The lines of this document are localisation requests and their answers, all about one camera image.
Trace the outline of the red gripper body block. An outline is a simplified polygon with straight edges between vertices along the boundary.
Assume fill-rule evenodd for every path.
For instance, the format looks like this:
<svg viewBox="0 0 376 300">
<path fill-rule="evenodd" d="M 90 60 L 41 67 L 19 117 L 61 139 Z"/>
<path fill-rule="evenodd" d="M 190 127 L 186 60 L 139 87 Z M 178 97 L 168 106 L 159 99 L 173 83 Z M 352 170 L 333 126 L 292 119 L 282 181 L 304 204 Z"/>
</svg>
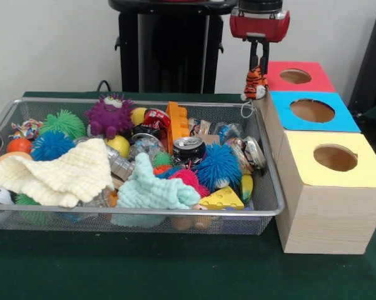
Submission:
<svg viewBox="0 0 376 300">
<path fill-rule="evenodd" d="M 253 14 L 234 8 L 230 15 L 230 30 L 234 38 L 258 38 L 279 43 L 287 35 L 289 25 L 290 11 Z"/>
</svg>

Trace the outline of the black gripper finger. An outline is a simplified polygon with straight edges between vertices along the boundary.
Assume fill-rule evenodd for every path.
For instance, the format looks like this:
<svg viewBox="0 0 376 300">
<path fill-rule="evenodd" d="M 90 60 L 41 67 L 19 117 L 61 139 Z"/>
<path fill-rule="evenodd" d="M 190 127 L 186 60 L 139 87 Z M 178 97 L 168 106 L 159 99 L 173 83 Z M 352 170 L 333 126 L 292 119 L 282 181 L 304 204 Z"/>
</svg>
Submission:
<svg viewBox="0 0 376 300">
<path fill-rule="evenodd" d="M 258 66 L 258 56 L 257 56 L 258 41 L 256 39 L 249 39 L 249 41 L 251 42 L 250 68 L 255 68 Z"/>
<path fill-rule="evenodd" d="M 270 43 L 268 41 L 261 42 L 263 46 L 263 55 L 260 59 L 260 69 L 263 75 L 266 75 L 268 72 L 268 59 L 269 59 L 269 52 L 270 52 Z"/>
</svg>

